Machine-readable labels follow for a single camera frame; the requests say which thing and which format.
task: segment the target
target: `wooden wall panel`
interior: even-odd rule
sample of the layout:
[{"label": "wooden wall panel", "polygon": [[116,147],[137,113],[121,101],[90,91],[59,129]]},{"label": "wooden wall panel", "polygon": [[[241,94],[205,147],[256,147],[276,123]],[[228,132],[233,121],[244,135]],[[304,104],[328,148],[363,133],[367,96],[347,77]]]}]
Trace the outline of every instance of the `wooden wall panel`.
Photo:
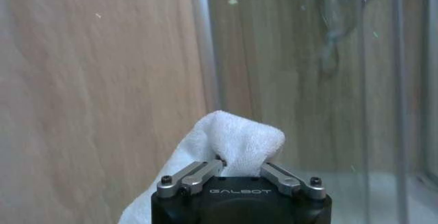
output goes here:
[{"label": "wooden wall panel", "polygon": [[0,0],[0,223],[116,223],[204,113],[190,0]]}]

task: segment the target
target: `screw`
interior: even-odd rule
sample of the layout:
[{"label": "screw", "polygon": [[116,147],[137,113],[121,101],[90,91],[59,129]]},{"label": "screw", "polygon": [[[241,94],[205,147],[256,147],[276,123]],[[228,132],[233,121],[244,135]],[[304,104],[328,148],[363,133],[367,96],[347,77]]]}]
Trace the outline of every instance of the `screw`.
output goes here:
[{"label": "screw", "polygon": [[318,177],[310,177],[309,178],[309,185],[312,187],[320,187],[321,186],[321,179]]},{"label": "screw", "polygon": [[170,184],[172,183],[172,177],[169,175],[164,175],[161,177],[161,184]]}]

